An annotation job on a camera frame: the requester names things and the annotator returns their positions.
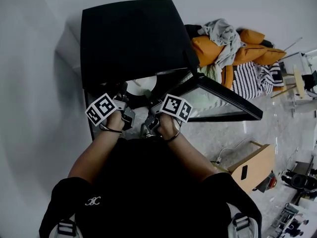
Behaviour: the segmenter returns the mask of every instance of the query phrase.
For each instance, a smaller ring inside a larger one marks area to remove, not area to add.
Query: black cable
[[[104,126],[102,123],[99,124],[99,129],[101,129],[102,131],[111,131],[111,132],[114,132],[114,133],[122,134],[122,131],[110,129],[110,128]]]
[[[165,140],[166,143],[168,143],[168,142],[174,140],[174,139],[179,135],[179,133],[180,133],[180,129],[181,129],[181,127],[182,127],[183,121],[181,121],[180,123],[178,122],[178,120],[176,120],[176,121],[177,121],[177,123],[178,123],[178,125],[179,125],[179,130],[178,130],[178,132],[177,132],[177,134],[176,134],[175,136],[171,137],[171,138],[168,139],[168,140]]]

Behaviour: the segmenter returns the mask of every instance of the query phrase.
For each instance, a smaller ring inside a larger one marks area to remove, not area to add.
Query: black and white striped fabric
[[[272,66],[262,66],[247,62],[233,67],[233,83],[231,91],[246,100],[254,99],[263,94],[270,94],[274,87],[284,86],[281,69],[278,63]],[[218,99],[214,108],[228,105]]]
[[[258,81],[257,66],[254,62],[251,61],[233,67],[231,90],[244,99],[257,98],[264,92],[265,87],[267,86],[261,85]]]

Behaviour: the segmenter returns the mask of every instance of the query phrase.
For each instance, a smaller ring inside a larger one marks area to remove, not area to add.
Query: orange pillow
[[[231,89],[233,83],[233,66],[227,65],[221,72],[221,84],[228,89]]]
[[[246,47],[240,48],[236,53],[233,65],[239,65],[246,62],[254,61],[267,52],[267,48],[261,45],[247,44]]]
[[[224,48],[211,41],[206,35],[193,38],[192,45],[198,56],[200,67],[213,63]]]
[[[260,44],[264,40],[264,37],[264,34],[250,29],[244,29],[240,34],[241,41],[250,44]]]
[[[283,56],[286,55],[286,52],[279,49],[268,48],[267,52],[255,59],[254,62],[261,65],[271,65],[275,63],[277,60],[280,60]]]

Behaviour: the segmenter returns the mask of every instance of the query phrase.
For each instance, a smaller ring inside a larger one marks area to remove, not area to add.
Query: white cable
[[[296,43],[298,43],[303,37],[298,38],[294,43],[292,43],[291,45],[289,45],[286,49],[284,49],[284,51],[287,51],[290,47],[294,46]]]
[[[248,138],[242,140],[242,142],[239,143],[235,148],[229,148],[229,147],[223,148],[223,149],[220,151],[218,158],[220,158],[220,155],[221,155],[221,153],[222,153],[223,150],[227,150],[227,149],[229,149],[229,150],[234,150],[234,149],[238,148],[244,141],[246,141],[246,140],[248,140],[248,139],[250,139],[250,138],[253,138],[253,137],[248,137]]]

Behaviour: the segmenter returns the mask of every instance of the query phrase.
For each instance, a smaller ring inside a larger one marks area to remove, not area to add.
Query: wrist strap
[[[170,141],[173,141],[173,140],[179,135],[179,133],[180,133],[180,130],[177,132],[177,134],[176,134],[175,136],[171,137],[171,138],[168,139],[168,140],[165,140],[165,142],[168,143],[168,142],[170,142]]]
[[[122,134],[122,131],[110,129],[110,128],[104,126],[102,123],[100,123],[99,128],[100,128],[101,130],[103,130],[103,131],[111,131],[111,132],[114,132],[114,133]]]

